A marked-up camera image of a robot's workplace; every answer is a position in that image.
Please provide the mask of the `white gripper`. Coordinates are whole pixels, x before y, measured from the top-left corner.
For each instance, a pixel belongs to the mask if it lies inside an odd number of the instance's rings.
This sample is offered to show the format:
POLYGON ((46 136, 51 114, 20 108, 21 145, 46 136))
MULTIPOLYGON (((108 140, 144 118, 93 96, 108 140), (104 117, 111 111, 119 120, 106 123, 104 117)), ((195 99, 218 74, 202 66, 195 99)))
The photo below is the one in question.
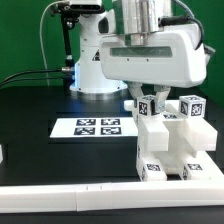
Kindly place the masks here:
POLYGON ((100 41, 100 62, 107 79, 131 81, 128 89, 133 99, 144 95, 142 84, 154 84, 155 111, 165 110, 170 87, 189 88, 206 78, 204 47, 196 24, 166 26, 148 35, 146 46, 126 46, 118 35, 100 41))

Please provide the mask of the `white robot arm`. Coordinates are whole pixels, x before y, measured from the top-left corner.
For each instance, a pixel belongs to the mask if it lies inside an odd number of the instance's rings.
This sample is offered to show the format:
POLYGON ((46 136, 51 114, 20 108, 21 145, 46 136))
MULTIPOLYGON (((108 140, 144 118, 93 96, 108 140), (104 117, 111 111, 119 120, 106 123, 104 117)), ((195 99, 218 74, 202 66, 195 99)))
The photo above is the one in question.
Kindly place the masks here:
POLYGON ((81 25, 76 90, 88 97, 129 92, 136 99, 142 86, 159 92, 189 88, 206 78, 203 27, 191 11, 175 16, 180 0, 69 0, 81 25))

